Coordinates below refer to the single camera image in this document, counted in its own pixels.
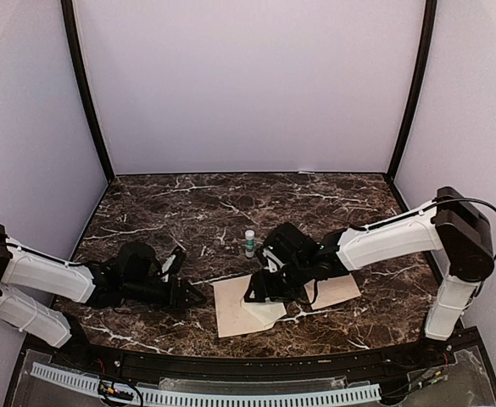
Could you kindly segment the beige paper envelope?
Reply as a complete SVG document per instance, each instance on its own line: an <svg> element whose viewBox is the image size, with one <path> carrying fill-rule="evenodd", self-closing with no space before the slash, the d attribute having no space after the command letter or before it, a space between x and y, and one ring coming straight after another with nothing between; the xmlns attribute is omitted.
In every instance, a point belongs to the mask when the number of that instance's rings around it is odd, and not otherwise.
<svg viewBox="0 0 496 407"><path fill-rule="evenodd" d="M245 303L250 276L213 283L218 337L234 337L271 329L286 315L283 303Z"/></svg>

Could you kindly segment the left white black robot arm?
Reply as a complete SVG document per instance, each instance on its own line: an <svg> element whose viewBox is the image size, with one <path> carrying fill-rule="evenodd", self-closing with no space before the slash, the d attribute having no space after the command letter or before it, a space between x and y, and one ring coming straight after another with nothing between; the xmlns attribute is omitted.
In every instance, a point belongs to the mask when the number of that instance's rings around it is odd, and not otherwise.
<svg viewBox="0 0 496 407"><path fill-rule="evenodd" d="M40 338L78 370L96 362L95 349L77 337L73 318L49 309L23 287L91 308L116 308L126 300L165 308L205 304L205 296L178 273L186 253L175 247L164 263L145 243L131 242L104 262L76 263L22 245L0 224L0 320Z"/></svg>

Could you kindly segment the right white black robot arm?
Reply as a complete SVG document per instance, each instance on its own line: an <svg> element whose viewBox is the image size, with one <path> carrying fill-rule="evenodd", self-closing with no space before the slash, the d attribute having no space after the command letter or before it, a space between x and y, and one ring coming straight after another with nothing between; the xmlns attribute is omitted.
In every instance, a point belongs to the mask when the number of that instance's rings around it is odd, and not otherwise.
<svg viewBox="0 0 496 407"><path fill-rule="evenodd" d="M418 208L364 226L328 233L317 242L286 222L255 252L262 269L251 275L247 303L292 302L307 283L318 284L384 260L444 251L449 266L425 319L424 337L409 350L409 360L428 367L442 353L455 323L493 274L496 247L491 224L479 210L492 204L462 196L452 187Z"/></svg>

